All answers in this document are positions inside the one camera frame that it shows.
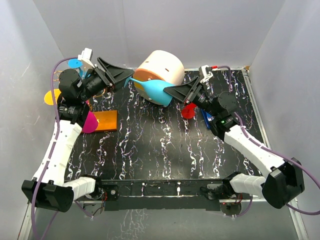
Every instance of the blue spoon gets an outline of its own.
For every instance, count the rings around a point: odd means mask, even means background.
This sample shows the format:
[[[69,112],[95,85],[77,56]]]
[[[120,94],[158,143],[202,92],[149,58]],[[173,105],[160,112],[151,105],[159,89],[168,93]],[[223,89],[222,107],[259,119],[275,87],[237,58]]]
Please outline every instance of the blue spoon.
[[[129,80],[141,84],[149,98],[165,107],[168,106],[172,100],[172,96],[164,92],[164,88],[174,86],[174,84],[172,83],[162,81],[159,79],[149,81],[138,81],[132,77],[128,77],[125,81],[124,86],[127,86]]]

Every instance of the metal frame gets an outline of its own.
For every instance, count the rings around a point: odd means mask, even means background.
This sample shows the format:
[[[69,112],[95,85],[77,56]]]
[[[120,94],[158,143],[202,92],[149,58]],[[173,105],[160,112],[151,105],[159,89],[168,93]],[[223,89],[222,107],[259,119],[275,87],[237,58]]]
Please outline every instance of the metal frame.
[[[199,70],[198,68],[186,68],[185,69],[185,71],[198,71],[198,70]],[[266,130],[265,130],[265,127],[264,127],[262,119],[261,119],[260,112],[258,110],[258,106],[257,106],[256,100],[255,100],[255,97],[254,97],[254,93],[253,93],[253,90],[252,90],[251,81],[250,81],[248,72],[243,67],[232,68],[232,70],[241,70],[242,71],[242,75],[243,75],[243,78],[244,78],[244,81],[245,81],[245,85],[246,85],[248,93],[249,93],[250,101],[252,103],[255,116],[257,118],[258,126],[259,126],[259,129],[260,129],[263,141],[270,148],[270,142],[268,140],[268,137],[267,137],[267,134],[266,134]],[[187,183],[187,182],[190,182],[190,183],[191,182],[193,182],[193,183],[196,183],[196,182],[205,183],[206,182],[207,183],[207,182],[219,182],[219,181],[221,181],[221,180],[220,179],[195,179],[195,180],[190,179],[190,180],[169,180],[169,181],[168,180],[159,180],[159,181],[150,181],[150,180],[132,181],[132,180],[128,180],[128,181],[121,181],[121,185],[123,185],[122,186],[123,188],[127,188],[128,189],[127,184],[131,184],[133,182],[135,184],[138,184],[138,185],[141,184],[140,186],[147,186],[148,184],[150,184],[151,186],[153,184],[155,184],[155,185],[156,184],[162,184],[161,186],[164,186],[163,184],[172,183],[171,186],[168,185],[167,189],[177,189],[180,186],[180,184],[183,185],[183,183]],[[114,181],[114,180],[104,180],[103,181],[103,185],[104,186],[114,185],[115,183],[119,184],[119,181]],[[127,193],[126,193],[127,197],[130,197],[130,198],[134,197],[135,199],[139,198],[139,197],[142,197],[141,195],[132,194],[132,188],[129,190],[129,192],[131,194],[128,194],[128,191],[127,191]],[[191,196],[197,196],[197,193],[193,192],[192,195],[186,195],[186,194],[182,194],[182,193],[181,193],[181,195],[178,195],[178,194],[177,195],[176,194],[174,194],[174,195],[165,194],[162,197],[165,197],[167,199],[173,199],[173,198],[176,199],[176,198],[179,198],[179,197],[182,197],[182,196],[188,198],[188,197],[191,197]],[[144,196],[144,197],[159,198],[161,196],[150,195],[150,196]],[[249,202],[248,199],[244,199],[242,201],[243,202]],[[100,200],[86,200],[84,198],[80,199],[79,202],[83,203],[83,204],[100,204],[101,203]],[[234,202],[234,200],[232,200],[232,199],[220,199],[219,202],[220,203],[230,203],[230,202]],[[267,202],[267,201],[265,199],[254,197],[253,198],[253,202]],[[298,201],[295,198],[293,201],[290,202],[290,204],[293,207],[297,208],[298,207],[297,202]],[[292,210],[291,208],[289,209],[289,211],[290,211],[290,214],[291,214],[291,217],[292,217],[292,221],[293,221],[296,233],[298,235],[298,239],[299,240],[308,240],[309,238],[308,238],[308,235],[307,235],[307,231],[306,231],[305,225],[304,225],[304,223],[302,221],[301,214],[296,212],[296,211],[294,211],[294,210]],[[28,237],[29,237],[29,233],[30,233],[31,227],[32,227],[31,226],[31,203],[28,203],[27,209],[26,209],[26,213],[25,213],[25,216],[24,216],[24,219],[23,219],[23,222],[22,222],[22,226],[21,226],[21,229],[20,229],[20,232],[19,232],[18,240],[27,240]]]

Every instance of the red plastic object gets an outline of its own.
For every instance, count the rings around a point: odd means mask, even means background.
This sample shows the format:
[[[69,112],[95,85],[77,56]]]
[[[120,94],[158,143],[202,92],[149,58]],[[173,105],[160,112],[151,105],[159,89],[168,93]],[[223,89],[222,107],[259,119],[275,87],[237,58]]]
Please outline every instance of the red plastic object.
[[[194,103],[190,103],[187,106],[185,106],[184,109],[182,109],[181,111],[182,117],[184,117],[185,119],[192,119],[196,115],[196,106],[197,105],[195,105]]]

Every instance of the black marble table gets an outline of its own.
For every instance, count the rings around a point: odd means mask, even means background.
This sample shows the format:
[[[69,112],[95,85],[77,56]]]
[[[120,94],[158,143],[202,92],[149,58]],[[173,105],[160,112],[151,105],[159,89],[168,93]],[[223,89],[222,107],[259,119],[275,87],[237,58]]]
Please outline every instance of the black marble table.
[[[190,81],[198,71],[187,71]],[[228,91],[226,71],[215,71],[206,83],[210,95]],[[261,132],[241,70],[232,71],[232,88],[247,130],[262,141]],[[94,111],[118,111],[114,132],[82,134],[71,153],[65,179],[83,174],[103,180],[223,179],[240,171],[258,176],[257,168],[241,153],[207,130],[201,111],[193,119],[181,116],[183,104],[168,107],[143,99],[130,83],[91,100]]]

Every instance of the gray floor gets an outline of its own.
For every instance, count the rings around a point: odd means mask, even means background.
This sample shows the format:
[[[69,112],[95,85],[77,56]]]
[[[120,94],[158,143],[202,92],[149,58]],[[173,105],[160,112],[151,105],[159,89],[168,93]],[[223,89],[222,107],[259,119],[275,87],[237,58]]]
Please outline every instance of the gray floor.
[[[39,209],[37,229],[44,232],[53,212]],[[105,211],[91,220],[74,204],[58,213],[46,240],[296,240],[289,209],[254,202],[247,214],[232,220],[201,209]]]

